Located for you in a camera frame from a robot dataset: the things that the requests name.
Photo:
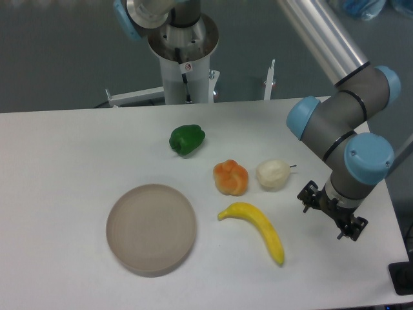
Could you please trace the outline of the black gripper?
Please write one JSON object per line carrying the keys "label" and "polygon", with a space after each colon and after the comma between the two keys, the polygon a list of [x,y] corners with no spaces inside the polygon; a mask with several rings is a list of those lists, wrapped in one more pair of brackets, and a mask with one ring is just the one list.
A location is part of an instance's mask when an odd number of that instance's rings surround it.
{"label": "black gripper", "polygon": [[343,237],[350,238],[356,242],[368,225],[368,220],[362,217],[355,217],[354,212],[356,207],[342,207],[339,205],[337,198],[329,198],[326,191],[318,189],[317,184],[310,180],[297,195],[297,199],[303,204],[303,212],[309,209],[320,210],[324,212],[329,218],[333,219],[340,229],[337,239]]}

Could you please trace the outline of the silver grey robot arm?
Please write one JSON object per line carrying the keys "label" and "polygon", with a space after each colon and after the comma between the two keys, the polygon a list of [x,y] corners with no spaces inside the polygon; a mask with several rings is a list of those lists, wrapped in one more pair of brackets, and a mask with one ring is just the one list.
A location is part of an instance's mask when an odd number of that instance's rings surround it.
{"label": "silver grey robot arm", "polygon": [[[367,221],[354,212],[389,174],[394,151],[385,138],[356,128],[388,107],[401,83],[391,69],[369,63],[325,2],[279,6],[337,90],[326,101],[303,98],[287,116],[290,131],[332,171],[322,189],[310,182],[298,198],[357,240]],[[213,100],[209,57],[219,34],[199,1],[114,1],[113,8],[124,33],[134,41],[146,37],[159,58],[166,103]]]}

